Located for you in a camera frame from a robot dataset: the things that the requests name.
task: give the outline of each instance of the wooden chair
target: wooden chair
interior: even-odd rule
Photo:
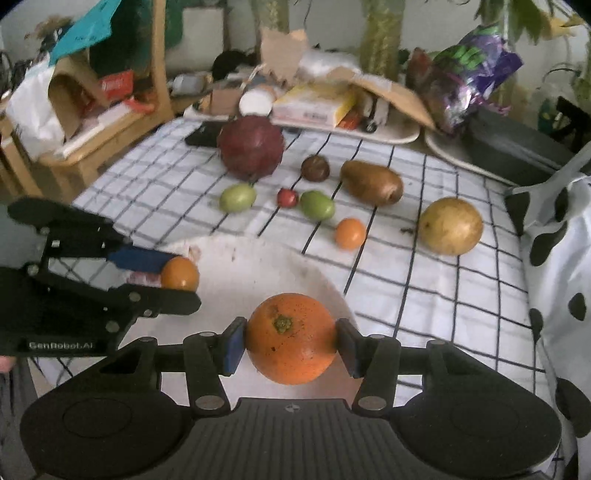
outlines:
[[[12,179],[14,175],[25,194],[40,197],[43,194],[29,170],[30,161],[21,155],[17,147],[13,137],[14,129],[4,113],[4,106],[5,104],[0,105],[0,156],[2,157],[0,158],[0,179],[12,196],[18,196],[20,193]]]
[[[42,155],[39,162],[51,170],[65,201],[73,200],[78,194],[75,184],[72,183],[72,176],[78,176],[84,187],[89,187],[99,177],[98,169],[105,162],[155,127],[174,118],[164,64],[166,0],[153,0],[152,5],[150,74],[157,96],[156,110],[153,113],[126,114],[66,158],[52,154]]]
[[[14,183],[10,172],[3,165],[2,158],[0,158],[0,181],[4,184],[4,187],[7,189],[11,197],[16,197],[18,195],[17,184]]]

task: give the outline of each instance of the polka dot fabric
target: polka dot fabric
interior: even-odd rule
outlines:
[[[536,346],[563,424],[565,478],[591,476],[591,143],[544,183],[513,189],[507,211],[520,250]]]

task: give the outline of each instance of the teal paper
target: teal paper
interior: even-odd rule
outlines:
[[[109,38],[112,34],[111,19],[120,4],[121,0],[100,0],[57,43],[51,52],[50,65]]]

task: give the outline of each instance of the dark gray container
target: dark gray container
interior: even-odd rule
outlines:
[[[548,180],[573,157],[547,135],[485,108],[468,120],[462,143],[474,165],[522,186]]]

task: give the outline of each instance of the black polka dot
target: black polka dot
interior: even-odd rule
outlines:
[[[577,293],[569,301],[569,312],[577,320],[581,322],[585,320],[587,315],[587,306],[585,305],[585,297],[582,293]]]
[[[509,195],[505,198],[505,206],[513,221],[517,235],[523,235],[523,221],[525,220],[527,209],[530,207],[530,193],[521,192],[515,195]]]
[[[565,188],[560,190],[554,202],[554,218],[557,222],[562,222],[569,209],[569,191]]]
[[[556,407],[573,424],[577,438],[591,432],[591,401],[572,382],[559,378],[556,382]]]
[[[544,318],[538,309],[530,309],[531,332],[534,335],[534,343],[540,340],[540,332],[544,328]]]
[[[534,243],[531,245],[530,252],[530,263],[534,267],[539,267],[544,263],[552,249],[560,243],[563,239],[566,230],[569,228],[569,223],[563,223],[563,226],[556,232],[552,233],[541,233],[534,239]]]

